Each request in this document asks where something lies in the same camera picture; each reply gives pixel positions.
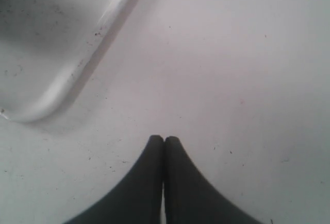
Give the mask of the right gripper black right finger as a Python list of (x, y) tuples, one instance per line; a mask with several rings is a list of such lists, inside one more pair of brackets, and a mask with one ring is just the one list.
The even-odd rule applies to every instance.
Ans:
[(164, 142), (164, 199), (167, 223), (259, 223), (204, 178), (175, 136)]

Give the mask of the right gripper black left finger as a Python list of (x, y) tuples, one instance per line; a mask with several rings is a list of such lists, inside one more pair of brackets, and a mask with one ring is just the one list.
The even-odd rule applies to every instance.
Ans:
[(160, 223), (164, 140), (150, 136), (127, 175), (100, 201), (67, 223)]

